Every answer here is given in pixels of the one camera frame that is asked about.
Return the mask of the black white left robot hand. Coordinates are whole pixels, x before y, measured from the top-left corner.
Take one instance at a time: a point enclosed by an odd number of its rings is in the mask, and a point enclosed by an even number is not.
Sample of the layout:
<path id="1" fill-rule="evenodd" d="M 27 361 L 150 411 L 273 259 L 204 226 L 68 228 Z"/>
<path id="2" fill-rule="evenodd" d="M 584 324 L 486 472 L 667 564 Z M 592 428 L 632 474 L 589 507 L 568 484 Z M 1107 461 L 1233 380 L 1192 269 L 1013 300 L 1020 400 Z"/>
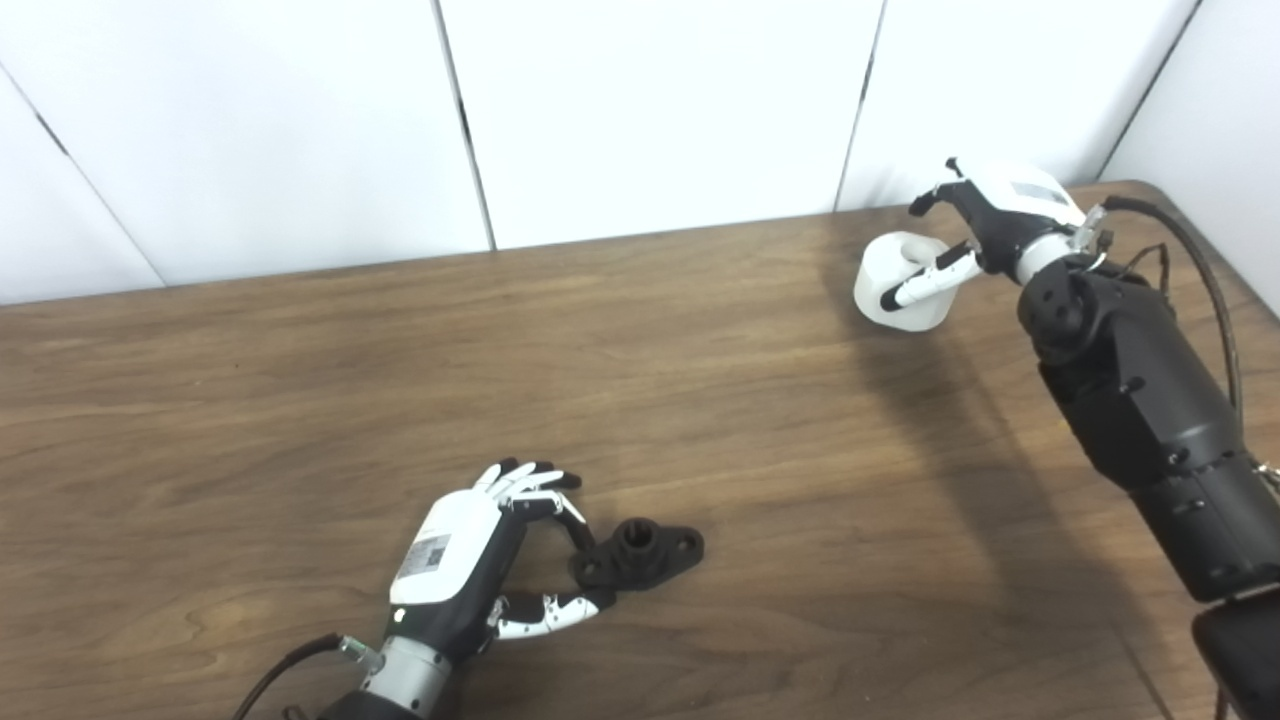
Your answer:
<path id="1" fill-rule="evenodd" d="M 507 457 L 442 496 L 390 584 L 387 635 L 416 641 L 457 667 L 497 641 L 550 634 L 612 609 L 618 597 L 609 588 L 504 588 L 535 521 L 561 524 L 576 550 L 594 547 L 585 516 L 566 495 L 581 484 L 552 462 Z"/>

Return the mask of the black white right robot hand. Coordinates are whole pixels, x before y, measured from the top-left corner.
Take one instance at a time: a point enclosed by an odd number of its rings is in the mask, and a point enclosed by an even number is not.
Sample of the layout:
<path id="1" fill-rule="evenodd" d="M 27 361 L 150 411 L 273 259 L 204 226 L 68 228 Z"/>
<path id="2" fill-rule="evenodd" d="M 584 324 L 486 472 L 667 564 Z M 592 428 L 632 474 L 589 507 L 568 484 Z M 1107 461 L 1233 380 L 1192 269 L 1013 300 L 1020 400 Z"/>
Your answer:
<path id="1" fill-rule="evenodd" d="M 916 196 L 908 213 L 920 218 L 945 202 L 964 219 L 972 237 L 883 291 L 882 310 L 910 307 L 979 273 L 1024 284 L 1047 264 L 1083 252 L 1092 241 L 1098 222 L 1047 172 L 1024 163 L 961 158 L 950 158 L 945 165 L 954 179 Z"/>

